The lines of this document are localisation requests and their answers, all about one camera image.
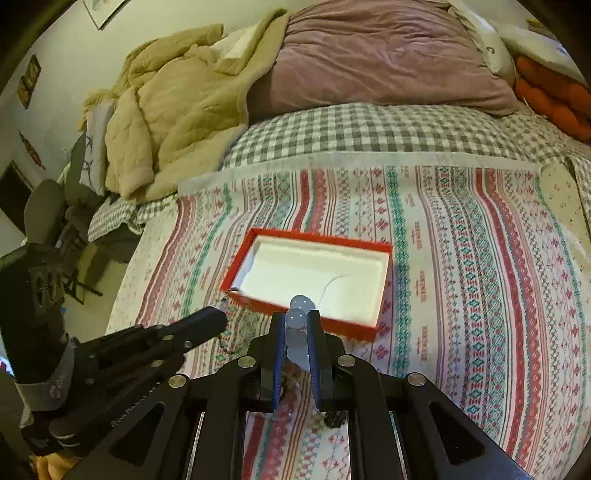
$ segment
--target pink pillow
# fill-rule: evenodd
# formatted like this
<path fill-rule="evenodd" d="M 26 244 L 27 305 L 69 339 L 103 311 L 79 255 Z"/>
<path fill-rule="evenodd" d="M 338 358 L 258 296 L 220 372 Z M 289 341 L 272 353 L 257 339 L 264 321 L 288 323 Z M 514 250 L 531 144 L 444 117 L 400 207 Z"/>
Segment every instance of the pink pillow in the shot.
<path fill-rule="evenodd" d="M 293 15 L 277 61 L 248 94 L 252 119 L 324 105 L 447 103 L 517 110 L 468 33 L 424 0 L 326 0 Z"/>

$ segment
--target gray and white checkered sheet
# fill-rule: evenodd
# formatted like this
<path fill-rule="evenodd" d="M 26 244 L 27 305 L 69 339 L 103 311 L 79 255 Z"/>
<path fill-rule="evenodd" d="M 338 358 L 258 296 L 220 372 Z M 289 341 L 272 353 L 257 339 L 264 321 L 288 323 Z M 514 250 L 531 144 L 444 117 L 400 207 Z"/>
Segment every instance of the gray and white checkered sheet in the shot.
<path fill-rule="evenodd" d="M 251 126 L 228 151 L 222 168 L 335 150 L 451 151 L 535 163 L 570 161 L 585 211 L 591 212 L 591 147 L 562 133 L 525 105 L 505 117 L 460 106 L 370 103 L 287 113 Z M 89 238 L 106 235 L 123 223 L 140 233 L 174 201 L 176 196 L 144 205 L 122 199 L 103 205 L 93 218 Z"/>

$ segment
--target patterned fabric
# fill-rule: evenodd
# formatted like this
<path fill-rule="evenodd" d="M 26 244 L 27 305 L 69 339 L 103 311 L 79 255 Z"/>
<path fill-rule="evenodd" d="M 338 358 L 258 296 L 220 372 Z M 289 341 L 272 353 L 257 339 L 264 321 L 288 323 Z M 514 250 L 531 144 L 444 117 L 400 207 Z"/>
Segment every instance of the patterned fabric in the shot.
<path fill-rule="evenodd" d="M 562 478 L 589 436 L 591 285 L 539 175 L 523 163 L 492 168 L 497 159 L 470 168 L 379 155 L 312 168 L 303 155 L 212 176 L 147 226 L 108 331 L 218 304 L 253 227 L 386 242 L 394 268 L 378 336 L 344 339 L 347 351 L 391 375 L 423 372 L 536 480 Z M 221 342 L 189 355 L 187 375 L 215 372 L 269 325 L 236 305 L 229 318 Z M 350 477 L 346 426 L 323 424 L 309 375 L 289 362 L 287 375 L 279 409 L 249 416 L 243 478 Z"/>
<path fill-rule="evenodd" d="M 591 147 L 532 113 L 525 105 L 496 118 L 448 105 L 333 105 L 288 113 L 253 125 L 227 153 L 222 168 L 321 151 L 464 152 L 535 163 L 553 160 L 574 166 L 586 211 L 591 212 Z M 142 206 L 119 199 L 103 205 L 92 220 L 90 241 L 127 223 L 145 224 L 176 197 Z"/>

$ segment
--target metal screw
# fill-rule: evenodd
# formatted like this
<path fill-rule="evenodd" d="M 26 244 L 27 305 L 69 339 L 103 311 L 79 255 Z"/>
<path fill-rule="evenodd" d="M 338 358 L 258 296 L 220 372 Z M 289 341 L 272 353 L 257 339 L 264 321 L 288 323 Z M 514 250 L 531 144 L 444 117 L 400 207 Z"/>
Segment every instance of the metal screw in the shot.
<path fill-rule="evenodd" d="M 427 379 L 423 374 L 414 372 L 407 377 L 408 383 L 413 385 L 414 387 L 422 387 L 426 382 Z"/>
<path fill-rule="evenodd" d="M 187 383 L 187 378 L 184 375 L 173 375 L 168 379 L 168 386 L 171 388 L 184 387 Z"/>
<path fill-rule="evenodd" d="M 342 367 L 352 367 L 355 364 L 355 357 L 350 355 L 341 355 L 337 358 L 337 362 Z"/>
<path fill-rule="evenodd" d="M 238 359 L 238 365 L 242 368 L 254 367 L 256 360 L 251 356 L 242 356 Z"/>

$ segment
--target translucent bead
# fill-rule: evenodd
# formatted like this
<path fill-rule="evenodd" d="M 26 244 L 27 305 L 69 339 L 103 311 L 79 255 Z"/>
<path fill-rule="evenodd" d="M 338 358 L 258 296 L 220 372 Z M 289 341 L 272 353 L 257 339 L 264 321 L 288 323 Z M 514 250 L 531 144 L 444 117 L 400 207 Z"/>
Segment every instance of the translucent bead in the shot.
<path fill-rule="evenodd" d="M 307 314 L 310 310 L 314 310 L 314 302 L 304 295 L 296 295 L 290 301 L 291 309 L 300 309 Z"/>
<path fill-rule="evenodd" d="M 287 358 L 306 372 L 310 371 L 310 359 L 307 348 L 288 348 Z"/>
<path fill-rule="evenodd" d="M 308 348 L 306 334 L 295 328 L 288 328 L 285 332 L 285 343 L 291 348 Z"/>
<path fill-rule="evenodd" d="M 306 326 L 307 313 L 302 309 L 289 309 L 285 314 L 285 323 L 291 328 L 303 328 Z"/>

